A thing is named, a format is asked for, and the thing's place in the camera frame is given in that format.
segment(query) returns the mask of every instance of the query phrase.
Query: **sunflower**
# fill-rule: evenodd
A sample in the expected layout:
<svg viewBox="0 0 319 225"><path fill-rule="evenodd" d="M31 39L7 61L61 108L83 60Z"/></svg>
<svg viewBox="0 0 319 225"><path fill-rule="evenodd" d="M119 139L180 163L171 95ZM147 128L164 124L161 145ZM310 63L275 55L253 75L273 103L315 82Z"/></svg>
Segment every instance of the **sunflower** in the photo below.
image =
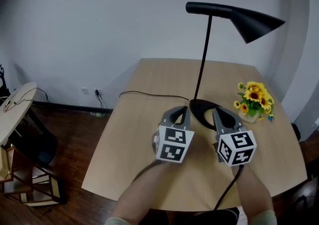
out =
<svg viewBox="0 0 319 225"><path fill-rule="evenodd" d="M244 84L243 84L242 82L240 82L237 86L238 86L238 89L239 89L239 90L241 90L241 89L244 88Z"/></svg>
<svg viewBox="0 0 319 225"><path fill-rule="evenodd" d="M254 89L254 90L246 90L244 98L251 100L251 101L255 101L255 102L259 102L261 100L262 94L261 92L259 92L259 89Z"/></svg>
<svg viewBox="0 0 319 225"><path fill-rule="evenodd" d="M239 101L236 100L236 101L234 102L234 107L237 108L237 109L240 108L240 103L239 103Z"/></svg>
<svg viewBox="0 0 319 225"><path fill-rule="evenodd" d="M247 90L255 90L255 89L259 89L259 84L256 82L247 82L247 86L246 86Z"/></svg>
<svg viewBox="0 0 319 225"><path fill-rule="evenodd" d="M271 108L266 109L266 110L265 110L265 113L266 113L266 114L270 114L270 113L271 113Z"/></svg>
<svg viewBox="0 0 319 225"><path fill-rule="evenodd" d="M243 103L243 104L241 104L240 110L243 112L243 114L246 115L249 109L248 109L247 105L245 103Z"/></svg>
<svg viewBox="0 0 319 225"><path fill-rule="evenodd" d="M265 97L261 97L259 103L264 110L271 110L272 103L270 103Z"/></svg>
<svg viewBox="0 0 319 225"><path fill-rule="evenodd" d="M265 85L260 84L259 85L259 91L262 93L262 95L264 96L264 98L266 100L270 99L270 95L269 95L267 89L265 88Z"/></svg>

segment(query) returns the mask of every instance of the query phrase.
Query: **black cord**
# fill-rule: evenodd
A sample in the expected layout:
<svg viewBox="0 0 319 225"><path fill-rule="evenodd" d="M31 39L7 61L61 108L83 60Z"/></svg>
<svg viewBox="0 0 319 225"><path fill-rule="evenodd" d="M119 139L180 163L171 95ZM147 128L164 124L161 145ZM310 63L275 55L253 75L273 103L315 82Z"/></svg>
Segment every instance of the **black cord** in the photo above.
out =
<svg viewBox="0 0 319 225"><path fill-rule="evenodd" d="M46 211L44 212L44 214L42 214L42 215L40 215L40 216L37 216L37 215L32 211L32 209L30 208L30 206L28 206L28 205L26 205L26 206L29 208L30 212L31 212L35 217L37 217L38 219L42 218L42 217L45 216L48 212L51 211L51 209L49 208L48 210L46 210Z"/></svg>
<svg viewBox="0 0 319 225"><path fill-rule="evenodd" d="M42 90L42 89L40 89L40 88L38 88L38 87L35 87L35 88L32 88L31 90L27 91L26 93L24 93L23 96L22 96L17 102L13 102L13 103L14 103L14 106L12 106L11 108L9 108L9 109L7 109L7 110L3 110L3 112L6 113L7 111L9 111L9 110L11 110L12 108L14 108L16 105L20 105L23 101L33 101L33 100L26 100L26 99L22 99L22 98L23 98L26 94L28 94L30 91L34 90L34 89L38 89L38 90L44 92L44 93L45 93L46 100L48 101L48 103L49 103L49 105L50 105L50 102L49 102L49 98L48 98L47 93L46 93L44 90Z"/></svg>
<svg viewBox="0 0 319 225"><path fill-rule="evenodd" d="M159 159L153 161L150 165L148 165L148 166L146 166L145 168L143 168L143 169L137 174L137 176L134 178L134 180L133 180L131 183L133 183L135 180L137 180L141 175L143 175L143 174L144 174L146 171L148 171L150 168L155 167L155 166L157 166L157 165L160 165L160 164L162 164L162 163L163 163L163 161L162 161L162 160L159 160Z"/></svg>
<svg viewBox="0 0 319 225"><path fill-rule="evenodd" d="M97 95L98 95L98 97L100 98L100 100L103 102L103 104L105 104L105 102L104 102L104 100L102 99L102 96L100 95L100 93L99 93L97 90L96 90L96 92L97 92Z"/></svg>
<svg viewBox="0 0 319 225"><path fill-rule="evenodd" d="M98 97L98 95L96 94L97 91L95 91L95 97L98 99L98 101L100 101L100 104L101 104L101 108L104 108L104 105L102 104L100 98Z"/></svg>
<svg viewBox="0 0 319 225"><path fill-rule="evenodd" d="M9 199L9 200L11 200L11 201L13 201L13 202L16 202L16 203L18 203L18 204L23 204L23 205L24 205L24 203L15 201L15 200L9 198L9 197L6 196L6 195L5 195L5 198L6 198L6 199ZM31 212L35 217L37 217L38 219L39 219L39 218L42 218L42 217L45 216L48 212L52 211L52 210L49 208L48 210L46 210L46 211L44 212L44 214L42 214L42 215L40 215L40 216L37 216L37 215L32 211L32 209L30 208L30 206L28 206L28 205L26 205L26 206L28 207L28 209L30 210L30 212Z"/></svg>
<svg viewBox="0 0 319 225"><path fill-rule="evenodd" d="M219 207L220 203L223 201L223 198L226 196L227 192L230 190L230 188L233 186L233 184L236 182L236 180L238 179L238 177L240 176L241 171L243 170L244 165L239 165L239 169L237 174L235 175L234 179L231 181L231 183L228 185L227 189L224 191L223 195L221 195L220 199L218 200L214 211L217 210L217 208Z"/></svg>
<svg viewBox="0 0 319 225"><path fill-rule="evenodd" d="M145 94L145 95L149 95L149 96L154 96L154 97L172 97L172 98L181 98L181 99L185 99L187 101L189 101L189 99L182 97L182 96L177 96L177 95L160 95L160 94L150 94L150 93L145 93L145 92L139 92L139 91L127 91L127 92L122 92L119 96L119 98L121 97L122 94L125 93L130 93L130 92L137 92L137 93L141 93L141 94Z"/></svg>

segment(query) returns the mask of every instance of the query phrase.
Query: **lamp shade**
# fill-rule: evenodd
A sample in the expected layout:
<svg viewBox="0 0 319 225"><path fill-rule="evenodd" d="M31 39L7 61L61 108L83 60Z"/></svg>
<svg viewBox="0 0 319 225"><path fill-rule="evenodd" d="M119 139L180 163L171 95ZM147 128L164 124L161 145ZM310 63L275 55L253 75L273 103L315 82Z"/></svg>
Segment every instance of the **lamp shade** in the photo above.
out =
<svg viewBox="0 0 319 225"><path fill-rule="evenodd" d="M230 19L246 43L266 35L285 23L261 12L223 4L187 2L186 11Z"/></svg>

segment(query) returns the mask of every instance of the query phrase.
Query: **vase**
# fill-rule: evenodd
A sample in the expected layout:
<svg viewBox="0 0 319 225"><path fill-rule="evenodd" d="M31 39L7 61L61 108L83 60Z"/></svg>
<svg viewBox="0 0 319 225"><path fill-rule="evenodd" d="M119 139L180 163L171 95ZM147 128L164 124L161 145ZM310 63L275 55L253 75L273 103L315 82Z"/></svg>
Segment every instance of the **vase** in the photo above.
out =
<svg viewBox="0 0 319 225"><path fill-rule="evenodd" d="M256 112L254 116L250 116L249 114L244 115L244 113L241 110L239 110L238 115L242 120L249 123L254 123L259 118L258 112Z"/></svg>

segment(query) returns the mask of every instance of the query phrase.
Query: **person's arm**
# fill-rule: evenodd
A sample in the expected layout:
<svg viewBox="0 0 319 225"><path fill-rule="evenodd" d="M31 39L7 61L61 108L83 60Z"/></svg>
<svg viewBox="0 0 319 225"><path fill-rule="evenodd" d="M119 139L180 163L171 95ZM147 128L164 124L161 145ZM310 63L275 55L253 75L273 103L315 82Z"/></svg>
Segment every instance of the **person's arm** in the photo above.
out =
<svg viewBox="0 0 319 225"><path fill-rule="evenodd" d="M232 170L236 175L238 167L232 167ZM248 221L263 211L274 209L269 191L248 165L244 166L236 184Z"/></svg>
<svg viewBox="0 0 319 225"><path fill-rule="evenodd" d="M135 180L120 196L111 217L119 217L137 225L147 214L155 200L157 187L170 163L150 168Z"/></svg>

